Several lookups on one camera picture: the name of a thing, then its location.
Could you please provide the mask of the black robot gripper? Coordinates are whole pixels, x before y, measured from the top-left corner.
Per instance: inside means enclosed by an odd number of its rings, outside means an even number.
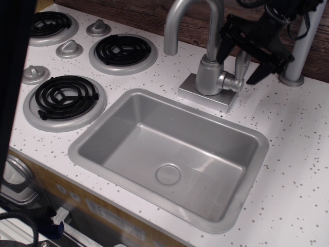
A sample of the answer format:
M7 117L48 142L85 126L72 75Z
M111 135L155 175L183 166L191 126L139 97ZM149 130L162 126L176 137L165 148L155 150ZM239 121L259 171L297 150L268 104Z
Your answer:
M249 21L233 14L227 15L222 27L221 44L217 53L218 63L223 63L235 46L244 50L261 64L247 80L247 84L257 84L269 74L281 73L294 60L291 52L281 42L279 33L283 28L267 13L259 20Z

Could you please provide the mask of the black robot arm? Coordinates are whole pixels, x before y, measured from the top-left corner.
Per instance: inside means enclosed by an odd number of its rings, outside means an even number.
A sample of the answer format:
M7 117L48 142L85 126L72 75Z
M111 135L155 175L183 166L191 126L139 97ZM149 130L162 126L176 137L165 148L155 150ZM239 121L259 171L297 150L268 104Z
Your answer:
M260 65L247 84L255 85L269 74L279 74L294 61L294 56L283 45L279 33L297 16L303 16L306 28L310 28L309 12L316 11L321 1L238 1L244 8L264 6L265 12L258 21L249 21L236 15L227 16L220 30L222 39L217 61L224 62L235 46L256 58Z

